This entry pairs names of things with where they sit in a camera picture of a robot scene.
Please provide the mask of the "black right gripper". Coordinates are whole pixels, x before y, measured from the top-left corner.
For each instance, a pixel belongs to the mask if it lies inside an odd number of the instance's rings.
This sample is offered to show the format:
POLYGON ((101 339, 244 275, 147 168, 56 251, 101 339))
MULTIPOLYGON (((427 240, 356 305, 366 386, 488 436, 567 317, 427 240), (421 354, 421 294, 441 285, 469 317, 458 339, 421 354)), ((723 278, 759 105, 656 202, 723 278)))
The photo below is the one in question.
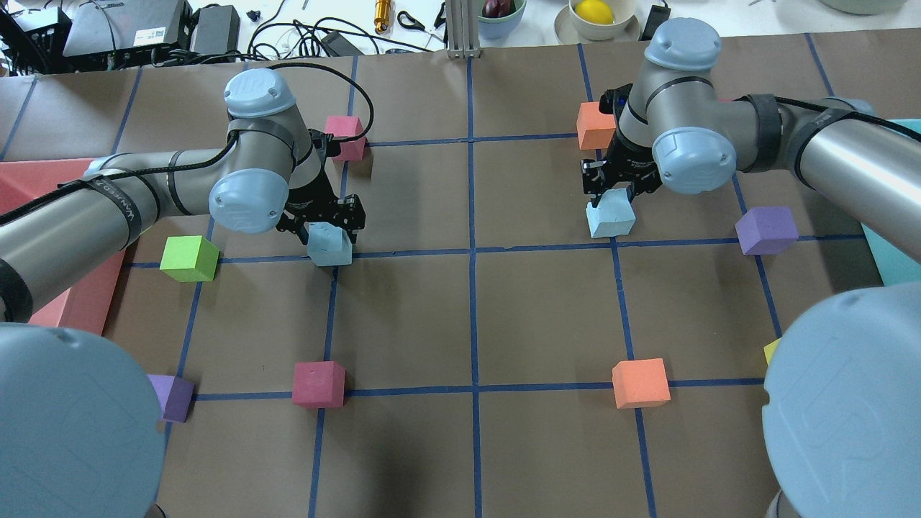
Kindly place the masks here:
POLYGON ((629 204, 634 203, 636 196, 654 193, 662 186, 651 148, 636 144, 621 132, 612 138, 604 158, 581 161, 581 177, 583 191, 593 209, 601 203, 603 194, 617 184, 630 184, 626 187, 629 204))

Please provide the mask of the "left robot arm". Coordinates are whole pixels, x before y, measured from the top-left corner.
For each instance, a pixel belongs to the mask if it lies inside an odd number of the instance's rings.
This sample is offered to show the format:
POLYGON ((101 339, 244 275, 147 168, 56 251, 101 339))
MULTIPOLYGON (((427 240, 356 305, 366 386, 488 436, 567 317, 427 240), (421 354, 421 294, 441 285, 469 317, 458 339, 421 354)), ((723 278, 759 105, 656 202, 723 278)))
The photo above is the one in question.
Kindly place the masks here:
POLYGON ((309 242, 326 223, 346 245, 366 213, 325 173, 347 137, 304 124, 282 65, 224 87, 219 150, 99 158, 78 179, 2 216, 2 515, 145 517, 165 458, 162 410, 139 363, 104 337, 30 324, 165 217, 210 215, 233 232, 309 242))

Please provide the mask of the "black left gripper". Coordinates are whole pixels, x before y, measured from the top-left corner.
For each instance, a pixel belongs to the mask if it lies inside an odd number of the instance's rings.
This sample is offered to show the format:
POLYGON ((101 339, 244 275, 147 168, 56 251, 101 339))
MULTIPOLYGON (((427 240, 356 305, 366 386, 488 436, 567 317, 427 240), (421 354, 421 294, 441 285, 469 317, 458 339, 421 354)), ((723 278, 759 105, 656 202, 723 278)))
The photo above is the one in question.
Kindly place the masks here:
POLYGON ((308 245, 309 223, 312 222, 341 227, 352 245, 358 241, 358 232, 366 226, 366 211, 360 197, 357 194, 345 198, 337 196, 324 166, 319 167, 316 176, 305 186, 289 190, 276 230, 290 232, 302 245, 308 245))

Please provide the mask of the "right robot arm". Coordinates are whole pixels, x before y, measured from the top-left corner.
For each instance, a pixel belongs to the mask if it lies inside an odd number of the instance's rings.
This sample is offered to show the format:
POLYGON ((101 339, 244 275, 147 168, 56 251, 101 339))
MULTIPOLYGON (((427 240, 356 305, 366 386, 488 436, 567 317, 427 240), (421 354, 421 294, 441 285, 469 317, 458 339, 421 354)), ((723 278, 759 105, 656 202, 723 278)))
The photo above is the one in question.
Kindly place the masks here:
MULTIPOLYGON (((861 99, 750 93, 718 99, 714 27, 658 27, 635 82, 601 95, 615 124, 581 165, 590 227, 613 201, 665 187, 694 196, 789 171, 810 219, 866 238, 863 263, 919 268, 919 127, 861 99)), ((764 443, 779 494, 770 517, 919 515, 919 280, 855 286, 806 309, 766 371, 764 443)))

